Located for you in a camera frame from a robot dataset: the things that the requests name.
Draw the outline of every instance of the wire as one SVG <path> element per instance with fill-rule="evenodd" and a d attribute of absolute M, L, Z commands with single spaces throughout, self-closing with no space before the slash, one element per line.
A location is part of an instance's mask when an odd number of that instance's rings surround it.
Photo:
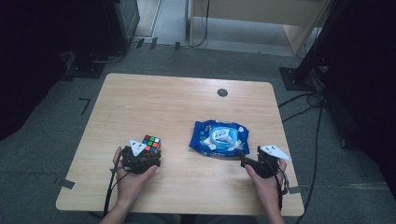
<path fill-rule="evenodd" d="M 289 118 L 287 118 L 285 120 L 282 120 L 282 122 L 285 122 L 288 119 L 294 118 L 297 115 L 303 114 L 303 113 L 305 113 L 306 111 L 308 111 L 311 108 L 320 108 L 319 116 L 318 116 L 318 124 L 317 124 L 317 128 L 316 128 L 316 133 L 315 133 L 314 172 L 312 174 L 312 180 L 311 180 L 311 185 L 309 187 L 308 196 L 307 196 L 307 199 L 306 199 L 305 204 L 304 204 L 304 210 L 306 211 L 306 209 L 308 208 L 309 202 L 311 201 L 312 191 L 314 190 L 315 181 L 316 181 L 316 178 L 317 178 L 317 170 L 318 170 L 318 135 L 319 135 L 319 127 L 320 127 L 320 121 L 321 121 L 321 114 L 322 114 L 322 111 L 323 111 L 323 107 L 325 106 L 325 99 L 324 99 L 324 96 L 323 96 L 323 94 L 321 92 L 314 91 L 314 92 L 310 92 L 310 93 L 305 93 L 305 94 L 294 96 L 291 99 L 289 99 L 288 101 L 280 104 L 278 107 L 286 105 L 286 104 L 288 104 L 288 103 L 290 103 L 290 102 L 292 102 L 292 101 L 294 101 L 294 100 L 296 100 L 296 99 L 298 99 L 298 98 L 300 98 L 302 96 L 305 96 L 305 95 L 307 96 L 306 97 L 306 102 L 309 104 L 309 107 L 305 111 L 299 112 L 299 113 L 297 113 L 297 114 L 295 114 L 295 115 L 293 115 L 293 116 L 291 116 L 291 117 L 289 117 Z M 316 100 L 318 100 L 318 102 L 317 103 L 313 103 L 312 99 L 316 99 Z M 295 224 L 300 223 L 300 221 L 303 219 L 304 214 L 305 213 L 303 213 L 301 216 L 298 217 L 298 219 L 296 220 Z"/>
<path fill-rule="evenodd" d="M 92 60 L 92 62 L 93 63 L 114 63 L 114 62 L 118 61 L 120 58 L 122 58 L 123 52 L 119 51 L 119 53 L 120 53 L 120 56 L 118 58 L 114 59 L 114 60 L 110 60 L 110 61 L 96 61 L 96 60 Z"/>
<path fill-rule="evenodd" d="M 307 95 L 309 95 L 309 94 L 311 94 L 311 93 L 312 93 L 312 92 L 303 93 L 303 94 L 294 96 L 293 98 L 287 100 L 286 102 L 283 102 L 282 104 L 278 105 L 277 107 L 280 108 L 280 107 L 282 107 L 282 106 L 284 106 L 284 105 L 286 105 L 286 104 L 288 104 L 288 103 L 290 103 L 290 102 L 293 102 L 293 101 L 297 100 L 298 98 L 300 98 L 300 97 L 302 97 L 302 96 L 307 96 Z"/>
<path fill-rule="evenodd" d="M 113 191 L 113 188 L 114 188 L 114 186 L 112 187 L 113 179 L 114 179 L 114 175 L 117 172 L 117 168 L 119 167 L 121 155 L 122 155 L 122 153 L 120 153 L 120 155 L 117 157 L 117 161 L 114 164 L 114 169 L 111 170 L 111 178 L 110 178 L 110 183 L 108 184 L 107 195 L 106 195 L 106 199 L 105 199 L 105 208 L 103 209 L 103 217 L 105 217 L 108 213 L 108 205 L 110 203 L 111 192 Z"/>
<path fill-rule="evenodd" d="M 195 46 L 190 46 L 190 48 L 198 48 L 201 45 L 203 45 L 206 40 L 207 40 L 207 17 L 209 16 L 209 5 L 210 5 L 210 0 L 207 0 L 207 8 L 206 8 L 206 19 L 205 19 L 205 35 L 203 37 L 203 39 L 201 40 L 201 42 L 198 45 Z"/>
<path fill-rule="evenodd" d="M 123 175 L 119 180 L 117 180 L 117 182 L 113 185 L 113 187 L 111 189 L 114 189 L 114 187 L 116 187 L 116 185 L 125 177 L 129 174 L 129 172 L 127 172 L 125 175 Z"/>
<path fill-rule="evenodd" d="M 294 100 L 296 100 L 296 99 L 298 99 L 298 98 L 300 98 L 302 96 L 307 96 L 306 97 L 306 102 L 309 104 L 309 107 L 307 109 L 301 111 L 301 112 L 298 112 L 297 114 L 294 114 L 294 115 L 292 115 L 292 116 L 290 116 L 290 117 L 288 117 L 286 119 L 283 119 L 282 123 L 288 121 L 289 119 L 292 119 L 294 117 L 297 117 L 299 115 L 304 114 L 306 111 L 310 110 L 311 108 L 319 108 L 319 107 L 323 106 L 324 98 L 323 98 L 322 93 L 319 92 L 319 91 L 313 91 L 313 92 L 310 92 L 310 93 L 304 93 L 304 94 L 301 94 L 301 95 L 294 96 L 293 98 L 289 99 L 288 101 L 280 104 L 278 107 L 286 105 L 286 104 L 288 104 L 288 103 L 290 103 L 290 102 L 292 102 L 292 101 L 294 101 Z M 311 102 L 312 98 L 318 100 L 318 103 L 316 103 L 316 104 L 312 103 Z"/>
<path fill-rule="evenodd" d="M 130 46 L 133 46 L 134 44 L 138 44 L 139 42 L 131 42 L 131 44 L 130 44 Z M 143 44 L 144 45 L 151 45 L 151 43 L 146 43 L 146 42 L 143 42 Z M 158 45 L 158 46 L 165 46 L 165 47 L 174 47 L 175 45 L 169 45 L 169 44 L 155 44 L 155 45 Z"/>
<path fill-rule="evenodd" d="M 271 169 L 271 171 L 274 174 L 274 178 L 275 178 L 276 183 L 277 183 L 276 189 L 277 189 L 277 200 L 278 200 L 278 203 L 279 203 L 278 206 L 279 206 L 279 210 L 282 210 L 282 206 L 283 206 L 283 204 L 282 204 L 282 201 L 283 201 L 282 195 L 283 195 L 284 191 L 282 190 L 282 185 L 280 184 L 279 179 L 277 178 L 277 171 L 275 171 L 272 168 L 272 166 L 271 166 L 271 164 L 270 164 L 270 162 L 268 160 L 266 160 L 265 158 L 262 158 L 262 159 L 265 161 L 265 163 L 267 163 L 268 167 Z"/>
<path fill-rule="evenodd" d="M 290 116 L 290 117 L 288 117 L 288 118 L 286 118 L 286 119 L 283 119 L 283 120 L 282 120 L 282 123 L 288 121 L 289 119 L 292 119 L 292 118 L 294 118 L 294 117 L 297 117 L 297 116 L 299 116 L 299 115 L 302 115 L 303 113 L 305 113 L 306 111 L 310 110 L 311 108 L 312 108 L 312 107 L 309 106 L 307 109 L 305 109 L 305 110 L 303 110 L 303 111 L 301 111 L 301 112 L 298 112 L 297 114 L 292 115 L 292 116 Z"/>
<path fill-rule="evenodd" d="M 317 170 L 318 170 L 318 133 L 319 133 L 319 127 L 320 127 L 320 120 L 321 120 L 322 110 L 323 110 L 323 106 L 321 106 L 320 110 L 319 110 L 318 125 L 317 125 L 316 136 L 315 136 L 314 172 L 312 174 L 312 181 L 311 181 L 311 186 L 309 187 L 308 197 L 306 198 L 306 202 L 304 204 L 304 210 L 305 211 L 308 208 L 309 202 L 311 201 L 312 191 L 314 190 L 315 180 L 317 178 Z M 295 222 L 295 224 L 300 223 L 300 221 L 303 219 L 304 214 L 305 213 L 303 213 L 300 217 L 298 217 L 298 219 Z"/>

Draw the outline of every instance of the blue bag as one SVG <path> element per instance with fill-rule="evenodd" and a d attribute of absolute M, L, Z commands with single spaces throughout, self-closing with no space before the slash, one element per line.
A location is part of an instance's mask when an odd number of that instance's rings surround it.
<path fill-rule="evenodd" d="M 248 129 L 228 121 L 195 121 L 190 147 L 206 156 L 237 157 L 239 150 L 248 154 Z"/>

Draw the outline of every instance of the controller strap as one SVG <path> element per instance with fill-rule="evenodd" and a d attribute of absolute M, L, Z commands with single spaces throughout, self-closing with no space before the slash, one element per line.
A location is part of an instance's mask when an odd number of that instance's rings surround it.
<path fill-rule="evenodd" d="M 282 210 L 282 201 L 283 201 L 282 185 L 280 185 L 277 175 L 274 175 L 274 177 L 276 180 L 277 200 L 278 200 L 278 204 L 279 204 L 279 210 Z"/>
<path fill-rule="evenodd" d="M 114 175 L 117 172 L 117 167 L 119 166 L 121 154 L 122 153 L 120 153 L 119 157 L 117 158 L 116 163 L 114 164 L 114 169 L 110 169 L 110 171 L 111 171 L 111 179 L 110 179 L 110 184 L 108 185 L 108 189 L 107 189 L 107 195 L 106 195 L 106 200 L 105 200 L 105 208 L 103 209 L 103 217 L 105 217 L 107 215 L 107 213 L 108 213 L 108 205 L 110 203 L 111 192 L 113 191 L 113 188 L 112 188 L 113 179 L 114 179 Z"/>

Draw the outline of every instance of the person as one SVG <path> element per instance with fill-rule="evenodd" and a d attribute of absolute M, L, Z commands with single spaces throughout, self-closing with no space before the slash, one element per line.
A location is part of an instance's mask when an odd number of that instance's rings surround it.
<path fill-rule="evenodd" d="M 121 147 L 118 147 L 114 155 L 113 162 L 116 164 L 117 158 L 121 154 Z M 279 169 L 283 172 L 286 170 L 286 162 L 284 160 L 279 160 Z M 142 175 L 133 175 L 127 173 L 123 169 L 118 169 L 117 180 L 124 178 L 117 184 L 118 188 L 118 198 L 113 209 L 102 219 L 101 223 L 124 223 L 125 219 L 128 217 L 131 211 L 134 201 L 136 200 L 140 190 L 143 188 L 146 181 L 148 181 L 157 170 L 158 166 L 151 166 Z M 278 205 L 278 193 L 276 188 L 275 178 L 261 178 L 256 174 L 254 169 L 250 165 L 246 165 L 245 169 L 247 174 L 252 179 L 254 186 L 256 188 L 257 194 L 260 201 L 262 202 L 262 207 L 264 214 L 270 224 L 284 224 L 285 220 L 280 214 Z M 277 174 L 279 183 L 283 183 L 284 176 L 282 173 Z M 150 215 L 150 214 L 136 214 L 136 219 L 134 223 L 144 223 L 137 220 L 146 220 L 147 223 L 177 223 L 175 218 L 171 215 Z M 255 220 L 254 217 L 244 217 L 244 216 L 197 216 L 196 223 L 248 223 L 247 220 Z"/>

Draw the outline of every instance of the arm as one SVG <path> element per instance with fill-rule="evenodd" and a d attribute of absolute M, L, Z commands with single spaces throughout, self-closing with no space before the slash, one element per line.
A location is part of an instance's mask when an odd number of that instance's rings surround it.
<path fill-rule="evenodd" d="M 121 147 L 117 148 L 113 162 L 116 163 L 117 157 L 121 154 Z M 101 223 L 123 223 L 129 211 L 134 204 L 144 183 L 149 180 L 157 170 L 158 166 L 151 166 L 142 175 L 134 175 L 119 169 L 117 171 L 117 180 L 125 176 L 118 184 L 118 198 L 113 209 L 103 218 Z"/>
<path fill-rule="evenodd" d="M 279 168 L 282 171 L 285 171 L 286 162 L 284 160 L 279 160 Z M 279 211 L 276 180 L 273 177 L 261 178 L 248 164 L 245 165 L 245 169 L 247 170 L 248 175 L 250 175 L 251 179 L 253 180 L 254 186 L 256 187 L 260 201 L 262 202 L 264 214 L 268 219 L 268 223 L 284 224 L 285 220 L 283 219 Z M 283 182 L 283 175 L 281 173 L 277 174 L 277 178 L 279 179 L 280 183 Z"/>

